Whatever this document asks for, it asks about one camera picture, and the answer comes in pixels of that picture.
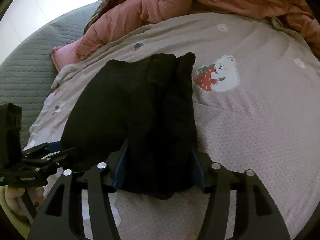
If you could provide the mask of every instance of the white bear print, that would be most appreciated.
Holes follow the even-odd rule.
[[[221,80],[211,86],[212,91],[227,91],[238,85],[239,78],[236,70],[236,59],[233,56],[223,56],[215,62],[217,73],[211,73],[212,79]]]
[[[301,67],[301,68],[306,68],[305,63],[304,63],[301,59],[295,58],[295,59],[294,59],[294,62],[295,62],[295,64],[297,64],[299,67]]]

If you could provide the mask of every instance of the bed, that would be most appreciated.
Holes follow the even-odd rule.
[[[21,146],[39,115],[57,75],[50,53],[79,39],[84,26],[100,2],[71,11],[46,24],[20,44],[0,65],[0,103],[12,102],[23,108]]]
[[[303,116],[317,114],[303,106],[292,104],[292,109],[296,108],[289,114],[292,119],[283,121],[286,119],[286,115],[281,111],[283,109],[281,108],[281,103],[276,103],[276,101],[280,101],[281,97],[275,100],[276,95],[280,94],[279,91],[289,87],[295,91],[295,95],[299,99],[306,98],[308,94],[315,99],[312,100],[313,103],[308,100],[304,101],[305,105],[312,104],[312,109],[318,109],[320,106],[316,99],[316,90],[319,88],[319,61],[305,47],[305,44],[301,44],[287,34],[276,30],[268,22],[254,21],[235,15],[196,14],[171,19],[157,25],[142,27],[119,41],[101,48],[84,62],[64,68],[57,76],[48,57],[51,48],[63,46],[78,39],[82,34],[84,25],[97,6],[98,3],[94,3],[77,9],[44,26],[21,44],[1,65],[0,100],[13,102],[22,106],[24,110],[21,144],[25,146],[28,141],[28,145],[31,147],[44,141],[59,140],[64,121],[82,89],[110,59],[135,61],[153,53],[181,55],[191,51],[196,54],[197,58],[200,58],[194,69],[195,78],[195,76],[199,75],[199,72],[202,74],[201,69],[204,69],[204,66],[225,62],[226,59],[223,59],[225,56],[232,62],[234,60],[242,62],[239,65],[235,65],[234,68],[231,65],[231,68],[235,69],[234,73],[238,78],[237,81],[230,83],[231,88],[228,89],[232,91],[232,98],[225,101],[220,96],[217,97],[218,105],[221,108],[231,107],[234,111],[224,115],[219,109],[212,107],[208,101],[210,91],[204,91],[194,79],[194,90],[196,91],[194,103],[197,105],[195,119],[203,150],[209,153],[214,161],[225,163],[229,169],[243,171],[249,165],[250,168],[259,170],[260,173],[258,175],[261,176],[262,181],[266,184],[267,189],[278,204],[292,239],[318,239],[320,183],[317,170],[319,154],[316,141],[319,130],[311,120],[306,123],[295,123],[296,127],[294,125],[290,126],[290,123],[299,117],[299,113],[306,111],[307,113],[303,114]],[[70,28],[71,26],[68,25],[68,23],[74,24],[75,22],[78,27],[76,31],[74,26]],[[242,28],[243,32],[233,33],[235,31],[233,28]],[[187,33],[196,32],[197,30],[200,30],[196,33],[197,35],[191,38],[188,36],[187,38]],[[218,38],[214,41],[213,36],[201,36],[200,33],[204,32],[215,34],[215,37],[218,36]],[[227,41],[224,36],[230,32],[233,34],[233,38],[242,44],[241,48],[236,46],[233,49],[229,49],[234,40]],[[54,37],[50,42],[47,39],[44,40],[44,37],[48,35]],[[270,45],[272,39],[274,39],[273,44],[279,44],[279,47]],[[212,44],[215,42],[218,42],[215,44],[219,44],[219,41],[221,48],[212,51],[210,59],[206,58],[208,55],[203,52],[206,50],[205,48],[211,48],[213,47]],[[135,45],[141,43],[142,45],[137,49]],[[37,50],[34,50],[35,44],[40,45]],[[287,49],[281,49],[281,46],[286,46]],[[255,51],[260,55],[260,60],[261,58],[264,60],[257,61],[257,58],[250,56],[250,51]],[[271,60],[274,64],[266,64],[266,60],[270,60],[271,57],[274,57]],[[287,61],[289,58],[292,58],[291,65]],[[26,65],[26,59],[30,62],[28,65],[31,65],[27,71],[22,69],[22,65]],[[261,65],[258,73],[250,70],[250,66],[253,63]],[[285,65],[285,70],[275,67],[282,66],[282,64]],[[267,67],[273,67],[274,69],[266,71]],[[288,70],[292,70],[294,76],[289,74]],[[262,73],[268,77],[266,79],[278,81],[278,85],[271,88],[272,95],[261,92],[260,95],[263,95],[264,105],[260,105],[261,97],[252,95],[250,91],[257,89],[258,83],[259,85],[263,84],[265,89],[270,89],[268,81],[255,80],[254,82],[249,82],[244,79],[245,75],[253,78],[253,76],[257,77]],[[304,80],[300,79],[301,82],[293,85],[292,80],[295,80],[298,76]],[[310,84],[310,89],[301,92],[303,88]],[[244,102],[234,101],[236,97],[241,97]],[[279,119],[266,113],[271,109],[276,109]],[[257,134],[259,134],[258,128],[261,128],[261,126],[248,128],[249,124],[246,120],[242,120],[241,125],[236,121],[240,115],[252,113],[269,123],[270,126],[264,127],[265,130],[272,130],[272,127],[278,128],[278,131],[271,136],[269,134],[260,134],[260,137],[269,137],[268,140],[262,143],[262,148],[265,151],[257,153],[255,156],[246,155],[252,149],[253,151],[257,149],[254,144],[247,147],[245,143],[239,144],[239,142],[250,141],[252,143],[255,139],[259,140]],[[218,123],[211,125],[206,123],[206,120],[222,115],[224,117]],[[291,133],[286,129],[281,129],[283,126],[291,127],[294,132]],[[300,131],[303,134],[309,126],[312,127],[311,131],[314,133],[307,140],[313,146],[312,154],[306,158],[300,158],[299,153],[306,150],[306,145],[300,145],[299,143],[302,141],[298,140],[294,143],[294,147],[289,149],[282,144],[284,140],[282,134],[290,134],[292,136],[291,139],[295,140],[299,138],[297,134]],[[31,137],[29,138],[28,130],[30,127]],[[241,127],[248,129],[248,137],[242,136]],[[220,131],[223,134],[231,130],[236,130],[236,132],[233,137],[229,138],[231,146],[227,147],[221,134],[217,134],[217,132]],[[243,157],[234,158],[234,152],[241,153]],[[285,153],[285,155],[277,155],[279,152]],[[309,177],[302,175],[306,170],[310,171],[308,173]],[[287,197],[288,195],[294,195],[295,192],[298,192],[298,194],[290,198]],[[148,197],[137,197],[129,193],[120,192],[115,203],[122,220],[122,224],[118,229],[122,239],[185,239],[187,233],[199,231],[206,204],[206,197],[200,195],[196,189],[191,189],[186,194],[177,194],[167,204]],[[182,221],[181,227],[177,228],[175,221],[179,219]],[[229,237],[232,235],[232,224],[228,228],[228,235]]]

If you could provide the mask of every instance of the hand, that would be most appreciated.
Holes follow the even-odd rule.
[[[186,238],[186,240],[197,240],[197,239],[198,239],[198,234],[197,233],[191,233]]]
[[[44,202],[44,188],[34,187],[30,188],[28,191],[31,193],[30,198],[34,206],[38,209]],[[12,214],[14,214],[21,222],[28,223],[28,218],[26,217],[26,214],[22,210],[17,200],[17,198],[21,197],[24,194],[24,192],[24,188],[14,188],[7,185],[4,189],[4,198]]]

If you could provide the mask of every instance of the silver screw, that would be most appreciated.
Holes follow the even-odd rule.
[[[97,165],[98,169],[104,169],[106,166],[107,166],[106,163],[99,163],[99,164]]]
[[[219,170],[221,168],[221,165],[219,163],[212,163],[211,167],[215,170]]]
[[[253,177],[255,175],[253,170],[247,170],[245,173],[250,177]]]
[[[64,176],[69,176],[69,175],[71,175],[71,173],[72,173],[72,170],[65,170],[65,171],[63,172],[63,175],[64,175]]]

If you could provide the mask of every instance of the bedsheet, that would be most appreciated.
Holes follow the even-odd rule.
[[[22,107],[21,146],[29,128],[52,92],[57,71],[50,58],[56,46],[65,46],[82,36],[83,28],[101,1],[78,8],[49,22],[23,41],[0,65],[0,104]]]
[[[29,147],[60,140],[77,98],[111,59],[193,52],[199,150],[227,169],[254,170],[293,239],[320,200],[320,63],[273,26],[236,15],[199,13],[147,25],[87,60],[65,66],[30,129]],[[117,192],[122,240],[184,240],[199,232],[208,196],[196,188],[166,201]],[[235,195],[227,238],[233,234]]]

